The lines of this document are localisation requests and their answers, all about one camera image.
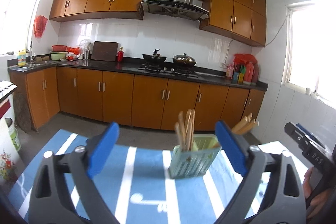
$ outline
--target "gray floor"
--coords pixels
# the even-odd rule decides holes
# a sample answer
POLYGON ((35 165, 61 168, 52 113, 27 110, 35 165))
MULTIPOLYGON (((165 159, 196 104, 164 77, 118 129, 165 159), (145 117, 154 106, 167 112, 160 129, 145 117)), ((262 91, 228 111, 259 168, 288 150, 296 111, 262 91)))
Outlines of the gray floor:
MULTIPOLYGON (((107 123, 104 122, 58 113, 37 132, 31 131, 30 133, 25 133, 17 127, 21 142, 21 150, 19 151, 20 157, 27 166, 41 148, 60 129, 65 129, 90 138, 102 133, 106 126, 107 123)), ((244 135, 244 137, 251 145, 260 144, 250 133, 244 135)), ((172 150, 178 142, 176 134, 173 131, 120 126, 117 144, 148 149, 172 150)))

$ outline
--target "black countertop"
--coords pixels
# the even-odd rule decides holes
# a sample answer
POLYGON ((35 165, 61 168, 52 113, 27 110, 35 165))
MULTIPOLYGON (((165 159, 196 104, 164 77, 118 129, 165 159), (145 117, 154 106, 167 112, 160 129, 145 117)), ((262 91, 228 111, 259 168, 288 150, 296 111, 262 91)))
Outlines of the black countertop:
POLYGON ((43 64, 40 66, 35 66, 32 68, 22 68, 22 67, 11 67, 8 71, 19 71, 23 73, 30 73, 37 70, 42 70, 49 67, 60 66, 60 67, 72 67, 72 68, 81 68, 81 69, 93 69, 93 70, 101 70, 101 71, 114 71, 114 72, 123 72, 123 73, 131 73, 135 75, 148 75, 160 78, 168 78, 175 80, 183 80, 188 82, 196 82, 196 83, 205 83, 205 84, 213 84, 213 85, 225 85, 232 86, 236 88, 242 89, 256 89, 256 90, 267 90, 268 84, 258 81, 256 86, 253 85, 243 85, 243 84, 234 84, 232 81, 226 77, 213 75, 211 73, 197 72, 195 68, 196 74, 198 77, 184 77, 181 75, 175 75, 172 73, 160 73, 157 74, 155 72, 147 72, 144 70, 139 70, 140 64, 134 62, 109 62, 109 61, 96 61, 96 60, 76 60, 76 61, 60 61, 55 63, 43 64))

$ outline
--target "red bowl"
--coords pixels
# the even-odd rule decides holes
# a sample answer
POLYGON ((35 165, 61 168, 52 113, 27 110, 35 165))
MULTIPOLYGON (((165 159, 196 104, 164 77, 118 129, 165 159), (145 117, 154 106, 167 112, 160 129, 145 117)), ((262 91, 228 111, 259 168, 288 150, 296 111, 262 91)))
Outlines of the red bowl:
POLYGON ((53 45, 51 46, 54 52, 65 52, 67 47, 66 45, 53 45))

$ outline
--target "window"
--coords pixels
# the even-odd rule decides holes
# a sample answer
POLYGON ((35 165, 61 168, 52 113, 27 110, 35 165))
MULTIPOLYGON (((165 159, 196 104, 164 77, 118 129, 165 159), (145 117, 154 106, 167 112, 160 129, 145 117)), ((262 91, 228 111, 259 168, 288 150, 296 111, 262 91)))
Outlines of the window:
POLYGON ((287 82, 336 106, 336 0, 317 0, 290 9, 287 82))
POLYGON ((26 48, 36 0, 0 0, 0 54, 26 48))

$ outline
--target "green plastic container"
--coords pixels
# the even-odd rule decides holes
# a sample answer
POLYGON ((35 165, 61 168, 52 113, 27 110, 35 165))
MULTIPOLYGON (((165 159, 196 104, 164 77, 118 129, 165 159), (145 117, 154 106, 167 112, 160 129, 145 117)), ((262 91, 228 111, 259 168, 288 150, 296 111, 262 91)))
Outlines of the green plastic container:
POLYGON ((216 135, 195 134, 193 151, 181 151, 174 147, 169 175, 173 179, 202 176, 209 169, 221 150, 221 146, 211 148, 218 143, 216 135))

